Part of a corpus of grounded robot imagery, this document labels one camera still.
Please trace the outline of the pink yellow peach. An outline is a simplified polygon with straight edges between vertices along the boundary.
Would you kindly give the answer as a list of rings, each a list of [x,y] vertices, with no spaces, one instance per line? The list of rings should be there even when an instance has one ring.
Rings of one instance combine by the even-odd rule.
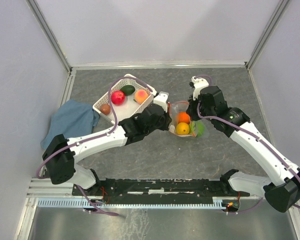
[[[144,89],[139,89],[134,94],[134,101],[141,105],[148,96],[149,94]]]

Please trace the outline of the orange fruit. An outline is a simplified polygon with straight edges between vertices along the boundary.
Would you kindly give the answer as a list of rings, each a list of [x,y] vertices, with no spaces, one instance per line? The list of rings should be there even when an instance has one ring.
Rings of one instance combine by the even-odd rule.
[[[177,115],[177,123],[186,123],[189,124],[191,121],[190,116],[186,112],[179,112]]]

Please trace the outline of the dark green avocado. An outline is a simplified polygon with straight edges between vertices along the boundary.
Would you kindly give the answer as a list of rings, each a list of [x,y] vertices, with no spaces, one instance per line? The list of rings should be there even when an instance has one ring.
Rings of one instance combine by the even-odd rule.
[[[120,91],[124,93],[125,96],[130,96],[135,92],[135,87],[133,85],[125,85],[123,86]]]

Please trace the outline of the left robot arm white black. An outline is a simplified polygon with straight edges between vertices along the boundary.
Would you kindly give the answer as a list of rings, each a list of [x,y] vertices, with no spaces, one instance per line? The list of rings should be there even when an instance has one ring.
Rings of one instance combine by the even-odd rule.
[[[152,103],[113,128],[73,138],[59,134],[42,156],[48,178],[54,185],[71,183],[80,186],[89,195],[96,195],[101,189],[101,182],[93,169],[80,166],[79,161],[107,149],[142,141],[155,130],[167,131],[171,121],[167,109]]]

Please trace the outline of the yellow lemon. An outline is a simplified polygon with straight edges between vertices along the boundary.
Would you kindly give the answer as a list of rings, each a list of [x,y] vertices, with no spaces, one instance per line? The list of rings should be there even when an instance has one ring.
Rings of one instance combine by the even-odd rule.
[[[190,133],[190,126],[186,122],[180,122],[176,126],[175,131],[177,135],[188,135]]]

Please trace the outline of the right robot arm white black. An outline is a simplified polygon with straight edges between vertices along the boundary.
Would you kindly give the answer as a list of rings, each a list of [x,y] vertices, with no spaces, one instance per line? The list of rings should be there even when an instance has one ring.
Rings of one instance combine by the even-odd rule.
[[[217,86],[195,83],[186,110],[191,120],[207,119],[213,127],[239,144],[266,172],[267,177],[233,170],[219,183],[226,196],[246,192],[264,198],[284,213],[300,200],[300,167],[281,154],[239,108],[229,107]]]

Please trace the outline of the brown kiwi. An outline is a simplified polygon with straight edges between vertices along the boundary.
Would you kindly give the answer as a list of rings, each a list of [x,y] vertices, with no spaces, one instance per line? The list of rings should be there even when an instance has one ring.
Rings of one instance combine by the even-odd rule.
[[[102,104],[100,106],[100,112],[106,116],[108,116],[110,113],[111,113],[111,107],[109,104],[105,103],[105,104]]]

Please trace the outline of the green mini watermelon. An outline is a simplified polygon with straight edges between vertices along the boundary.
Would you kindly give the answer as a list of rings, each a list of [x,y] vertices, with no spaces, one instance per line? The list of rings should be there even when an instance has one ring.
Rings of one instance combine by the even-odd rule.
[[[201,137],[204,132],[205,132],[205,125],[203,124],[202,121],[194,121],[193,122],[193,128],[192,128],[192,133],[194,134],[195,137]]]

